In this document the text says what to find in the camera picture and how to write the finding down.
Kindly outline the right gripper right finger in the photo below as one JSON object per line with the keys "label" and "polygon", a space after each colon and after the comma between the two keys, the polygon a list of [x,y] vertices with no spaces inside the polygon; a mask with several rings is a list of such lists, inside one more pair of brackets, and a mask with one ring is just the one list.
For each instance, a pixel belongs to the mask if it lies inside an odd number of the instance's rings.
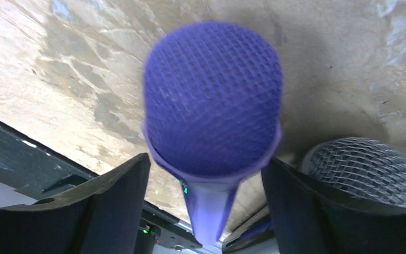
{"label": "right gripper right finger", "polygon": [[406,208],[359,198],[277,158],[261,172],[281,253],[406,253]]}

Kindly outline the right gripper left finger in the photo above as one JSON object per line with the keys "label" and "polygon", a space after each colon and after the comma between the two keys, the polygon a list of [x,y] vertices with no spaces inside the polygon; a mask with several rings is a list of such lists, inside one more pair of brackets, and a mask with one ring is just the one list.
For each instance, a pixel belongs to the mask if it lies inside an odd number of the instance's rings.
{"label": "right gripper left finger", "polygon": [[0,253],[132,253],[150,165],[141,153],[32,205],[0,208]]}

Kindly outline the black silver-mesh microphone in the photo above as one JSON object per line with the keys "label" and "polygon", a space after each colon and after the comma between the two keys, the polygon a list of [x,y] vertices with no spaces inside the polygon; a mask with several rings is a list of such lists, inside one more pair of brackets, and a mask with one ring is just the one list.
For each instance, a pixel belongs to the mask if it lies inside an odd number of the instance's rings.
{"label": "black silver-mesh microphone", "polygon": [[406,158],[379,140],[344,137],[318,144],[299,169],[357,197],[406,207]]}

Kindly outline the purple microphone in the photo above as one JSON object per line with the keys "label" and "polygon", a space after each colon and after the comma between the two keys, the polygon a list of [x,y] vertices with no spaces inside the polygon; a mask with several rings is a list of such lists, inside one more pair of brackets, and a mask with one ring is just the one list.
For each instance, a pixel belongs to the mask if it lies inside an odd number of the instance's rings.
{"label": "purple microphone", "polygon": [[181,26],[148,55],[143,135],[154,161],[180,181],[199,243],[219,240],[240,183],[273,157],[282,91],[278,54],[238,24]]}

